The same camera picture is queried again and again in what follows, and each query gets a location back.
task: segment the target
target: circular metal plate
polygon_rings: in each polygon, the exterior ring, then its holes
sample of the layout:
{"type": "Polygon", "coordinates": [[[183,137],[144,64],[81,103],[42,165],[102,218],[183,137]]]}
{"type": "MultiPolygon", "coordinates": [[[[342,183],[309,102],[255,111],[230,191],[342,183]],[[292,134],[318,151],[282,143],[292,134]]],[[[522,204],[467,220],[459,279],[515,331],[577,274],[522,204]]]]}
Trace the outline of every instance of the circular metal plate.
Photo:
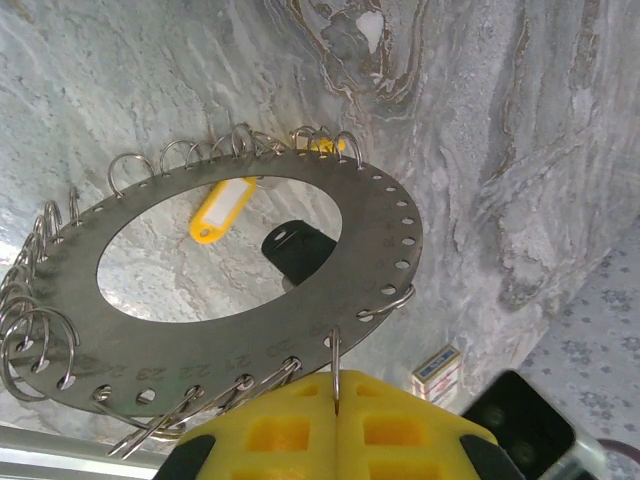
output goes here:
{"type": "MultiPolygon", "coordinates": [[[[68,359],[62,341],[52,344],[51,363],[40,373],[30,368],[40,345],[17,353],[14,368],[30,386],[71,407],[97,412],[92,392],[110,385],[110,408],[128,416],[155,416],[169,411],[194,385],[211,398],[242,374],[265,378],[290,356],[302,361],[296,376],[326,365],[331,352],[323,341],[331,328],[340,328],[342,351],[371,333],[385,316],[364,322],[358,312],[400,298],[422,250],[420,215],[404,188],[371,165],[358,170],[354,159],[343,158],[347,162],[293,150],[281,156],[222,157],[149,178],[124,190],[122,198],[107,198],[85,211],[81,224],[67,225],[61,231],[64,240],[47,249],[48,259],[38,265],[34,282],[38,299],[64,312],[77,330],[75,383],[62,391],[56,387],[68,359]],[[313,276],[260,307],[195,323],[141,320],[103,298],[97,283],[100,258],[129,222],[192,188],[247,176],[307,182],[338,205],[340,239],[313,276]],[[387,285],[395,293],[389,294],[387,285]],[[138,404],[138,393],[148,388],[155,399],[138,404]]],[[[56,322],[51,327],[56,337],[64,338],[55,330],[56,322]]]]}

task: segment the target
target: black object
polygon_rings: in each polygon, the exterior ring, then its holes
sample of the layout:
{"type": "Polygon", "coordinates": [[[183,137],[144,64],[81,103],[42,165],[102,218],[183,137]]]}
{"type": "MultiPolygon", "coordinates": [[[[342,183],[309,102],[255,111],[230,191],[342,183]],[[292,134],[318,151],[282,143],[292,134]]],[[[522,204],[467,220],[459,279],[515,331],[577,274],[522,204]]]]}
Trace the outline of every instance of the black object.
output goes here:
{"type": "Polygon", "coordinates": [[[196,480],[216,443],[213,435],[200,435],[173,449],[153,480],[196,480]]]}
{"type": "Polygon", "coordinates": [[[262,254],[297,286],[327,261],[336,242],[302,220],[276,227],[262,242],[262,254]]]}
{"type": "Polygon", "coordinates": [[[475,435],[460,438],[480,480],[523,480],[524,476],[502,448],[475,435]]]}
{"type": "Polygon", "coordinates": [[[528,480],[542,476],[576,441],[571,424],[513,370],[498,377],[462,416],[493,433],[528,480]]]}

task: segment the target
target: marble surface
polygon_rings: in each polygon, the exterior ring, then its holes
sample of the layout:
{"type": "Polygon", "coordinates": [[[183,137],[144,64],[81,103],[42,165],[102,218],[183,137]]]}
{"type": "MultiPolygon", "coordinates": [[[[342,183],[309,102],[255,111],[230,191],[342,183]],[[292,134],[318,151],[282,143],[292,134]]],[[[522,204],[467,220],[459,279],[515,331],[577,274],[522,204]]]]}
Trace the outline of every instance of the marble surface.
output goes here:
{"type": "MultiPolygon", "coordinates": [[[[110,194],[124,151],[230,122],[283,137],[346,128],[366,161],[418,204],[418,295],[344,364],[407,386],[446,342],[478,391],[519,364],[640,211],[635,0],[134,3],[0,2],[0,265],[45,200],[71,185],[87,208],[110,194]]],[[[181,161],[173,157],[171,162],[181,161]]],[[[122,184],[139,179],[134,164],[122,184]]],[[[288,182],[263,191],[227,238],[186,234],[204,191],[148,212],[101,264],[107,298],[141,317],[192,321],[279,295],[260,258],[274,226],[340,231],[335,206],[288,182]]],[[[0,418],[112,439],[108,419],[2,391],[0,418]]]]}
{"type": "MultiPolygon", "coordinates": [[[[520,367],[595,438],[640,448],[640,218],[520,367]]],[[[612,480],[640,465],[610,456],[612,480]]]]}

